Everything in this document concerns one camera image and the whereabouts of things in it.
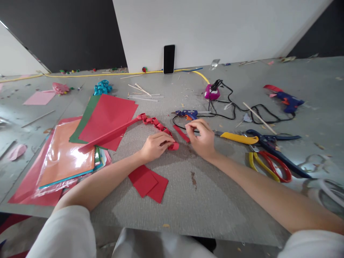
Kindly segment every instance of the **green paper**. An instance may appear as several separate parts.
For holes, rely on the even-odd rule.
[[[80,123],[78,125],[78,127],[76,128],[75,132],[72,134],[72,136],[69,138],[69,142],[73,142],[73,143],[83,143],[86,144],[88,142],[80,140],[79,136],[82,132],[82,130],[85,128],[86,124],[88,123],[96,105],[98,104],[98,101],[100,99],[101,95],[98,96],[91,96],[89,103],[87,104],[86,110],[82,115],[82,119],[80,120]]]

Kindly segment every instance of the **red paper chain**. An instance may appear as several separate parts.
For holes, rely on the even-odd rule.
[[[169,129],[167,127],[164,127],[158,120],[157,118],[148,118],[146,116],[145,113],[142,113],[140,115],[137,116],[138,120],[142,120],[143,123],[146,124],[153,124],[155,128],[157,128],[158,130],[167,133],[168,135],[170,135],[172,138],[172,133],[169,131]],[[175,151],[179,148],[179,143],[175,142],[173,143],[168,149],[171,151]]]

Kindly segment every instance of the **orange paper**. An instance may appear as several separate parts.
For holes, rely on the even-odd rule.
[[[56,126],[40,173],[40,187],[94,168],[94,148],[83,154],[78,149],[84,144],[69,142],[79,122],[75,120]]]

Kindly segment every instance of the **wood shaving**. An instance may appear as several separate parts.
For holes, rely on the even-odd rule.
[[[321,149],[321,150],[324,150],[325,148],[324,148],[324,146],[322,146],[322,145],[320,145],[320,144],[318,144],[318,143],[314,143],[319,149]]]

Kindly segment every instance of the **yellow cable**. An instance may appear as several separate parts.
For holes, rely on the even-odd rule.
[[[186,69],[179,69],[179,70],[175,70],[175,72],[180,72],[180,71],[189,71]],[[163,71],[152,71],[152,72],[146,72],[146,73],[157,73],[157,72],[163,72]],[[208,79],[201,74],[198,71],[191,71],[194,72],[200,76],[202,76],[202,78],[207,82],[207,84],[210,84],[210,82],[208,81]],[[138,75],[138,74],[146,74],[144,72],[139,72],[139,73],[105,73],[105,74],[95,74],[95,75],[68,75],[68,76],[61,76],[61,75],[46,75],[47,77],[52,77],[52,78],[77,78],[77,77],[92,77],[92,76],[109,76],[109,75]],[[18,81],[18,80],[24,80],[24,79],[30,79],[30,78],[36,78],[36,77],[40,77],[43,75],[35,75],[35,76],[31,76],[31,77],[26,77],[26,78],[18,78],[18,79],[13,79],[13,80],[7,80],[7,81],[0,81],[0,82],[10,82],[10,81]]]
[[[12,80],[0,81],[0,83],[9,82],[9,81],[19,81],[19,80],[31,79],[31,78],[41,77],[41,76],[43,76],[43,75],[35,75],[35,76],[31,76],[31,77],[17,78],[17,79],[12,79]]]

